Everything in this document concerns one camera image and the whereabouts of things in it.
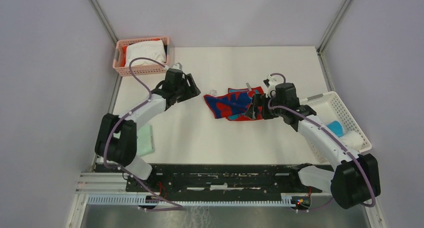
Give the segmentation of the red and blue towel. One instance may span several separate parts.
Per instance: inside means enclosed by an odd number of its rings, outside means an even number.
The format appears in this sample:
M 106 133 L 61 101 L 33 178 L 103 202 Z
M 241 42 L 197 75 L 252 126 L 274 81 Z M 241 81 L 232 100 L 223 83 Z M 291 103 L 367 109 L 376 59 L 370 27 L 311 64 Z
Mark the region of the red and blue towel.
M 228 88 L 225 95 L 212 96 L 206 94 L 203 98 L 215 119 L 226 118 L 229 121 L 254 121 L 261 120 L 262 116 L 257 115 L 255 119 L 251 119 L 245 113 L 252 102 L 253 95 L 262 94 L 263 92 L 260 86 L 251 89 Z

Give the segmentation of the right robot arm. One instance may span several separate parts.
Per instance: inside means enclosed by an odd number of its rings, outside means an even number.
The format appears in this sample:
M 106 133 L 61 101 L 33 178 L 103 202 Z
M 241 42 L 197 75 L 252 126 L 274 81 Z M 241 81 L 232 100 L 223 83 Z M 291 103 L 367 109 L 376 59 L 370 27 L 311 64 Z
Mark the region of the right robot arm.
M 331 131 L 308 104 L 301 104 L 294 84 L 277 84 L 268 94 L 254 94 L 245 113 L 250 119 L 281 117 L 296 132 L 317 148 L 332 167 L 332 171 L 304 163 L 293 168 L 289 187 L 302 192 L 314 187 L 330 193 L 343 209 L 356 205 L 374 207 L 381 194 L 377 159 L 360 154 Z

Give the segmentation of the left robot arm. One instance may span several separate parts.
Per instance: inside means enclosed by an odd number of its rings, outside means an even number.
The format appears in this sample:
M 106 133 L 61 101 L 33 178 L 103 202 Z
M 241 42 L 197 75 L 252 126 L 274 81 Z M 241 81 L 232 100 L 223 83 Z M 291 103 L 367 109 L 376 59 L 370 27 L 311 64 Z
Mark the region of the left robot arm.
M 95 144 L 95 153 L 105 162 L 121 166 L 138 178 L 138 185 L 147 192 L 157 186 L 152 166 L 137 155 L 138 131 L 153 117 L 171 106 L 200 95 L 194 78 L 180 69 L 169 68 L 165 78 L 148 91 L 144 102 L 123 115 L 105 114 L 101 120 Z

